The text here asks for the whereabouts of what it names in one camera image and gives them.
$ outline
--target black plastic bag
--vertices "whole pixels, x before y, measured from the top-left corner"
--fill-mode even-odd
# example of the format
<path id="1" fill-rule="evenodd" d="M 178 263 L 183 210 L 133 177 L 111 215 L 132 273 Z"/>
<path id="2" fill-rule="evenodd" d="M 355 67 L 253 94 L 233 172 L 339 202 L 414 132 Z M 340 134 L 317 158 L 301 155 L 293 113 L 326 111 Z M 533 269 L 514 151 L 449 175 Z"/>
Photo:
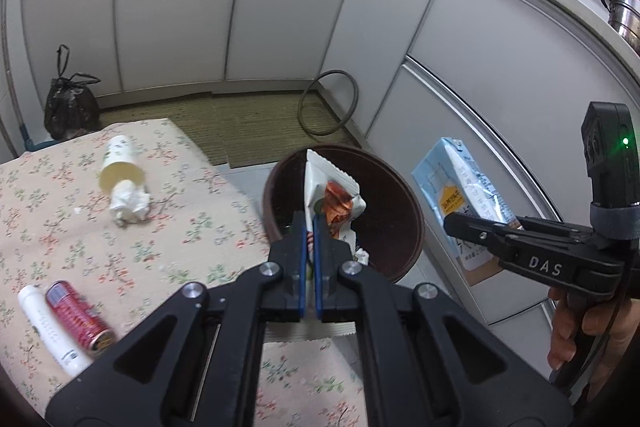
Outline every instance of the black plastic bag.
<path id="1" fill-rule="evenodd" d="M 97 84 L 100 79 L 86 73 L 75 73 L 71 78 L 65 78 L 63 75 L 69 64 L 69 55 L 68 46 L 61 44 L 58 48 L 58 77 L 51 79 L 44 109 L 44 127 L 54 140 L 69 140 L 102 128 L 100 108 L 87 87 Z M 77 76 L 86 80 L 74 80 Z"/>

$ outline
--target human hand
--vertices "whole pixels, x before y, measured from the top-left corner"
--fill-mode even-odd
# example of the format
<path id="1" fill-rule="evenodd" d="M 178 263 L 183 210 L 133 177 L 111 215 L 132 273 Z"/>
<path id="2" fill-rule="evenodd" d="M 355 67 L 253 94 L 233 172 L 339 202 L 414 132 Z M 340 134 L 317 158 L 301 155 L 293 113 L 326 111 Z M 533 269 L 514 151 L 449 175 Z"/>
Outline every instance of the human hand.
<path id="1" fill-rule="evenodd" d="M 575 356 L 574 336 L 578 329 L 577 318 L 566 304 L 566 293 L 557 288 L 549 289 L 549 298 L 558 301 L 552 321 L 551 347 L 546 360 L 553 369 Z M 599 304 L 587 310 L 582 319 L 582 331 L 587 335 L 602 335 L 609 324 L 615 301 Z M 620 306 L 611 331 L 609 342 L 590 379 L 587 400 L 591 400 L 606 383 L 616 368 L 640 323 L 640 300 L 627 299 Z"/>

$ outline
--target yellow label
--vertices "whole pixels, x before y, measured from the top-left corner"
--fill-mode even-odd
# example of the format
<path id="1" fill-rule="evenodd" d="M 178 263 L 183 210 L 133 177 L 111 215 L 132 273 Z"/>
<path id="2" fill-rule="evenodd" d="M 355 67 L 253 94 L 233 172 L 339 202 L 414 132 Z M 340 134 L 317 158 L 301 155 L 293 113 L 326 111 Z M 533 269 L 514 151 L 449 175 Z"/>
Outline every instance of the yellow label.
<path id="1" fill-rule="evenodd" d="M 440 198 L 440 207 L 445 216 L 455 212 L 463 204 L 465 204 L 465 198 L 462 197 L 457 187 L 444 187 Z"/>

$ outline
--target trash can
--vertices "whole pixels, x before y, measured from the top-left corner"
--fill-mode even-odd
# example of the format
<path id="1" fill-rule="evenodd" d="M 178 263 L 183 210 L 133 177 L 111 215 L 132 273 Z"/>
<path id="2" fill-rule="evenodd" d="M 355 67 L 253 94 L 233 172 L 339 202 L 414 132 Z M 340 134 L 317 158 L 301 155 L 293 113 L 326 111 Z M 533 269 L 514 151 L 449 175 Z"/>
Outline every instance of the trash can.
<path id="1" fill-rule="evenodd" d="M 313 149 L 360 184 L 367 203 L 351 223 L 359 244 L 369 252 L 369 264 L 397 282 L 422 251 L 424 218 L 409 185 L 380 158 L 355 147 L 328 143 L 305 147 L 280 160 L 262 195 L 264 228 L 269 241 L 282 238 L 293 213 L 304 209 L 306 149 Z"/>

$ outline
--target silver screw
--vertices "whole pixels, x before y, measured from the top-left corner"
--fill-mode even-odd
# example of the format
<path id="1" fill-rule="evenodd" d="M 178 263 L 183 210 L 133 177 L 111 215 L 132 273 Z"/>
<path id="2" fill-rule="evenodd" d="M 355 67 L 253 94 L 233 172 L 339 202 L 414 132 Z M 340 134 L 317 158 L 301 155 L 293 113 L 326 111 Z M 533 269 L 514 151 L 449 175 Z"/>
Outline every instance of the silver screw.
<path id="1" fill-rule="evenodd" d="M 342 271 L 347 275 L 356 275 L 362 270 L 362 264 L 358 261 L 345 261 L 342 263 Z"/>
<path id="2" fill-rule="evenodd" d="M 188 299 L 200 297 L 204 292 L 204 286 L 199 282 L 188 282 L 182 287 L 182 295 Z"/>
<path id="3" fill-rule="evenodd" d="M 423 299 L 434 299 L 438 296 L 438 287 L 431 283 L 418 286 L 418 295 Z"/>
<path id="4" fill-rule="evenodd" d="M 280 266 L 278 266 L 278 263 L 267 261 L 266 263 L 260 264 L 260 273 L 264 276 L 273 277 L 279 271 Z"/>

